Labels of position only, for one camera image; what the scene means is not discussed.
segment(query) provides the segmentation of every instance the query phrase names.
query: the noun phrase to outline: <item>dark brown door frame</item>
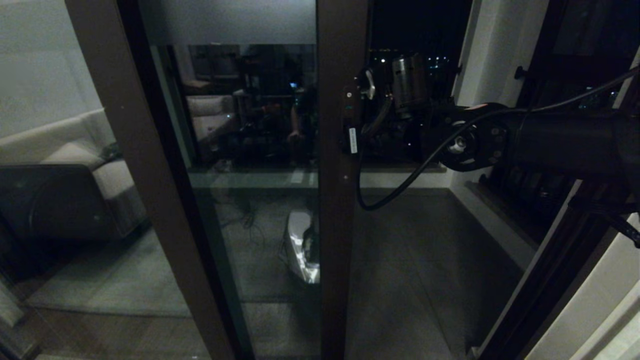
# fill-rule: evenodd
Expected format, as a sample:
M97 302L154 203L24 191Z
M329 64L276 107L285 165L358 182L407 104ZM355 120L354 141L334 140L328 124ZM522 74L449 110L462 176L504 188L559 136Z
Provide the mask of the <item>dark brown door frame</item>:
M367 56L369 0L317 0L322 359L343 359L356 156L342 151L344 96Z
M149 106L116 1L65 2L93 84L200 335L212 358L239 358L234 333L222 331L229 325L228 311L202 241L204 228L194 221L199 219L195 199L185 191L186 169L176 166L182 163L179 151L166 148L177 150L177 141L157 128L164 119Z

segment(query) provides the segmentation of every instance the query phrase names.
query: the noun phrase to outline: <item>glass door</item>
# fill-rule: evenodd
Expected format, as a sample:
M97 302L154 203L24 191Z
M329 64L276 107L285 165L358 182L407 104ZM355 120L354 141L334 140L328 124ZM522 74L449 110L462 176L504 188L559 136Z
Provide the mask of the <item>glass door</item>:
M108 34L90 29L91 6L70 3L98 74L115 61L100 58L111 47ZM135 119L120 131L141 154L163 152L162 164L137 164L140 176L153 178L154 165L158 181L170 176L174 210L186 214L214 291L224 326L199 324L200 332L224 329L236 358L343 357L356 157L340 140L357 112L341 109L357 98L367 1L105 0L100 7L122 21L128 46L110 51L134 60L128 84L144 93L144 116L160 143L149 142ZM127 91L106 74L102 81ZM127 106L118 96L107 105L113 111ZM164 196L156 191L149 196ZM201 305L196 322L206 321Z
M89 33L74 31L78 18L100 23L90 14L0 3L0 359L231 358L185 214L162 214L168 173L140 176L150 137L118 125L142 123L140 98L105 91L94 71L107 60L117 85L127 69L112 47L91 57L77 36ZM114 26L99 26L110 44Z

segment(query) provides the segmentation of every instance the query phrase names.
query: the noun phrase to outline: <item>door frame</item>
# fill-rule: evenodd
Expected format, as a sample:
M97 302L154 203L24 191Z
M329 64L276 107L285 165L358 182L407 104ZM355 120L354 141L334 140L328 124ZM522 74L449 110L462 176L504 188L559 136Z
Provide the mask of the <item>door frame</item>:
M222 283L195 197L188 191L186 168L180 152L170 149L177 150L177 141L158 126L168 120L154 111L164 102L149 106L116 1L65 4L113 134L205 346L214 358L243 358L236 332L230 331L234 324L220 296Z
M138 2L65 2L109 123L207 349L215 358L253 359L226 253L207 240L219 229L201 221L202 211L214 209L198 207L191 190ZM346 348L357 162L342 151L342 104L347 92L357 90L355 76L365 65L369 0L317 0L316 18L321 358L339 359ZM356 102L347 120L355 122L359 111Z

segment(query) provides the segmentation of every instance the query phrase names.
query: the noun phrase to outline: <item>sofa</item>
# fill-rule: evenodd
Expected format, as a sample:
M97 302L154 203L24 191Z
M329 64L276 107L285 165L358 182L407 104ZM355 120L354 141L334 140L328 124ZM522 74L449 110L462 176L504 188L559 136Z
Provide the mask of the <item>sofa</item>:
M187 96L193 132L203 162L211 161L221 135L238 131L240 121L231 95Z
M39 240L121 239L144 222L103 109L0 138L0 215Z

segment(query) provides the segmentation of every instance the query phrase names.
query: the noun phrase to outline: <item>metal cylinder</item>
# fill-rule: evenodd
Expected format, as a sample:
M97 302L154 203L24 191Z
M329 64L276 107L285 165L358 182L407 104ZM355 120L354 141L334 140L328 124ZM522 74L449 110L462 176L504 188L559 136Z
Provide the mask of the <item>metal cylinder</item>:
M397 112L421 108L429 101L424 77L424 64L419 54L395 59L392 64L394 75L394 101Z

